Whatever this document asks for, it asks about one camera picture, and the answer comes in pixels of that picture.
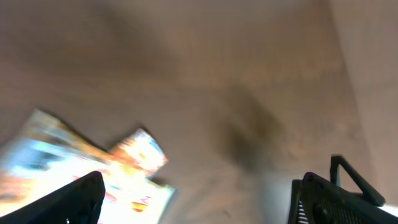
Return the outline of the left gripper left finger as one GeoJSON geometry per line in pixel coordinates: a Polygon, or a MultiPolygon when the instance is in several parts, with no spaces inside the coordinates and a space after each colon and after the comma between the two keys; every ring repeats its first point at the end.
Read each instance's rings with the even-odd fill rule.
{"type": "Polygon", "coordinates": [[[93,171],[1,217],[1,224],[97,224],[104,196],[103,176],[93,171]]]}

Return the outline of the small orange snack packet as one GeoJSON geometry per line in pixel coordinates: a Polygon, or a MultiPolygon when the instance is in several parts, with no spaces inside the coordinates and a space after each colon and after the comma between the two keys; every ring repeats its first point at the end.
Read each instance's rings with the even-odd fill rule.
{"type": "Polygon", "coordinates": [[[139,174],[151,178],[169,161],[155,138],[145,127],[117,143],[110,154],[123,165],[128,174],[139,174]]]}

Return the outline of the large yellow snack bag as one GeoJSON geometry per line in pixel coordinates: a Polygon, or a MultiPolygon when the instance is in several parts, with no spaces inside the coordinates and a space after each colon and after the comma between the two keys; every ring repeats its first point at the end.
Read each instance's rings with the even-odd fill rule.
{"type": "Polygon", "coordinates": [[[34,110],[1,148],[1,215],[98,171],[105,196],[99,223],[158,223],[175,195],[166,184],[128,174],[123,165],[61,119],[34,110]]]}

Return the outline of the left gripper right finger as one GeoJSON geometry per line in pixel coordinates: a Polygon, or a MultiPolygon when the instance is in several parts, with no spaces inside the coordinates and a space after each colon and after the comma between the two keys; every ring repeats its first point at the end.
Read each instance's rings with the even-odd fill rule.
{"type": "Polygon", "coordinates": [[[397,224],[397,217],[381,209],[385,198],[341,155],[331,156],[330,179],[305,173],[292,181],[288,224],[397,224]],[[340,185],[339,167],[344,168],[360,193],[340,185]]]}

